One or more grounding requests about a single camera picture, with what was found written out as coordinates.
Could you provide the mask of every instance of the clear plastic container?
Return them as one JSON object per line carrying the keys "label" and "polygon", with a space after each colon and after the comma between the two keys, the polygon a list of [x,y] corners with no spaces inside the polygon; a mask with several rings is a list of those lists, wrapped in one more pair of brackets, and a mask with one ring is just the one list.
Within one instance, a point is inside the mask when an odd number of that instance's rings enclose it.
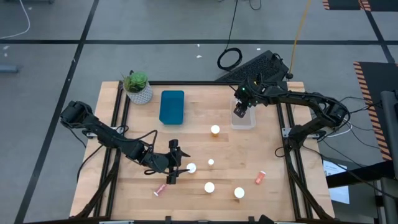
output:
{"label": "clear plastic container", "polygon": [[246,111],[246,114],[244,115],[243,118],[238,117],[236,114],[234,114],[234,110],[236,107],[237,99],[232,98],[231,99],[231,126],[233,129],[238,129],[238,130],[248,130],[252,129],[256,125],[256,113],[255,113],[255,107],[250,107]]}

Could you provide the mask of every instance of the potted plant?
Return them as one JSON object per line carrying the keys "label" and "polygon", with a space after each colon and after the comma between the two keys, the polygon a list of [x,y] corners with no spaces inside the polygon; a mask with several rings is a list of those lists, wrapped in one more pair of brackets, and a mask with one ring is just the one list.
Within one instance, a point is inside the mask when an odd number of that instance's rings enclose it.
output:
{"label": "potted plant", "polygon": [[123,77],[123,88],[130,100],[138,105],[146,104],[152,99],[152,88],[144,72],[130,71],[128,77]]}

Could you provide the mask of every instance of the gray floor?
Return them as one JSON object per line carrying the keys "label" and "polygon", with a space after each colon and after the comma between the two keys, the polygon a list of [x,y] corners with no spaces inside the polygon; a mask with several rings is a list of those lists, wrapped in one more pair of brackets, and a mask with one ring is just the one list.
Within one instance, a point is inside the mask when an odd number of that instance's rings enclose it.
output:
{"label": "gray floor", "polygon": [[[78,40],[91,9],[90,1],[63,0],[53,5],[26,2],[32,27],[15,39]],[[233,39],[294,39],[306,1],[263,0],[260,11],[240,1]],[[88,39],[167,40],[226,39],[234,1],[214,0],[100,0]],[[373,13],[386,40],[398,40],[398,12]],[[0,1],[0,36],[23,31],[26,21],[18,2]],[[314,1],[303,27],[306,40],[377,40],[364,11],[326,11]],[[246,62],[265,50],[277,52],[290,65],[291,45],[233,45]],[[67,100],[95,107],[100,84],[121,79],[130,69],[143,70],[151,80],[214,80],[224,73],[216,59],[225,45],[85,45]],[[76,45],[0,44],[0,63],[21,66],[21,72],[0,75],[0,223],[12,223],[19,209],[44,136],[50,124]],[[389,46],[398,60],[398,46]],[[235,60],[227,56],[226,65]],[[294,80],[308,91],[341,99],[361,97],[353,62],[387,62],[378,45],[299,45]],[[345,101],[351,110],[360,100]],[[367,112],[356,113],[353,124],[370,128]],[[376,145],[372,132],[355,130],[366,143]],[[328,143],[362,164],[382,161],[377,149],[359,143],[351,133],[327,139]],[[320,145],[327,156],[345,160]],[[60,125],[55,130],[43,171],[25,222],[66,218],[76,187],[76,172],[83,146]],[[339,210],[344,220],[363,221],[361,215]]]}

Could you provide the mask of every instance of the blue box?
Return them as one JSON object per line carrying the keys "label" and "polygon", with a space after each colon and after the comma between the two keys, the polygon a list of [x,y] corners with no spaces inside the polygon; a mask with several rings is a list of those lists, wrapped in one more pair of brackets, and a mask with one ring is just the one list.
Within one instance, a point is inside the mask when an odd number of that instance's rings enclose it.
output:
{"label": "blue box", "polygon": [[162,92],[159,119],[163,124],[182,124],[184,119],[184,92],[182,90]]}

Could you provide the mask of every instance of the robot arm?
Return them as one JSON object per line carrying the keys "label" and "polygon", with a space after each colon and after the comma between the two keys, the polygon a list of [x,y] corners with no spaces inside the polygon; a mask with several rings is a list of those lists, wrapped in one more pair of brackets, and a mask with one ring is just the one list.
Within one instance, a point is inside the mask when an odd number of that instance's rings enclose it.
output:
{"label": "robot arm", "polygon": [[295,125],[287,137],[292,149],[300,149],[309,134],[324,127],[335,128],[342,124],[348,109],[334,98],[325,97],[320,93],[301,93],[283,90],[277,83],[261,83],[246,80],[235,91],[238,99],[234,113],[242,118],[249,107],[263,104],[265,106],[278,103],[308,106],[317,116],[304,125]]}
{"label": "robot arm", "polygon": [[141,140],[143,137],[138,139],[125,138],[94,116],[90,106],[79,101],[69,102],[60,117],[61,124],[65,127],[69,129],[84,128],[95,133],[98,141],[104,146],[120,149],[128,159],[139,165],[149,167],[150,172],[146,171],[146,174],[155,172],[168,174],[167,184],[175,184],[179,174],[188,171],[186,169],[178,170],[181,165],[181,157],[189,157],[189,155],[181,151],[176,139],[169,142],[169,153],[154,153],[154,142],[148,144]]}

